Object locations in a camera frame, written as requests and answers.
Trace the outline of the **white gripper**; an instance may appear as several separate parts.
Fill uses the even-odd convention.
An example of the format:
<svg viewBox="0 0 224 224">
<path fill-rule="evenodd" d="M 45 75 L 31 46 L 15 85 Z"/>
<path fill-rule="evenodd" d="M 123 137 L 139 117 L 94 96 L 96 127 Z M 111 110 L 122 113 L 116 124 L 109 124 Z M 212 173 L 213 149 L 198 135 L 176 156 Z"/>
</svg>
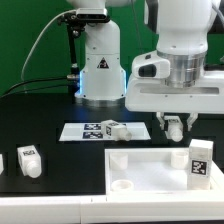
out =
<svg viewBox="0 0 224 224">
<path fill-rule="evenodd" d="M 224 70 L 204 69 L 205 54 L 172 55 L 159 51 L 137 56 L 132 63 L 125 106 L 130 111 L 156 112 L 161 130 L 164 112 L 224 114 Z"/>
</svg>

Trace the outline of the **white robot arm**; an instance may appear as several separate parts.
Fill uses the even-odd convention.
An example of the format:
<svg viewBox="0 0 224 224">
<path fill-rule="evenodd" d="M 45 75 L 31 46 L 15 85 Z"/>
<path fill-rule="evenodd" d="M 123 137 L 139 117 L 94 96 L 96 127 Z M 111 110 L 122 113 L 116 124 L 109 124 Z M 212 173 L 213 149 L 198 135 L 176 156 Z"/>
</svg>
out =
<svg viewBox="0 0 224 224">
<path fill-rule="evenodd" d="M 224 69 L 206 64 L 208 35 L 224 25 L 224 0 L 144 0 L 143 38 L 125 106 L 135 112 L 224 114 Z"/>
</svg>

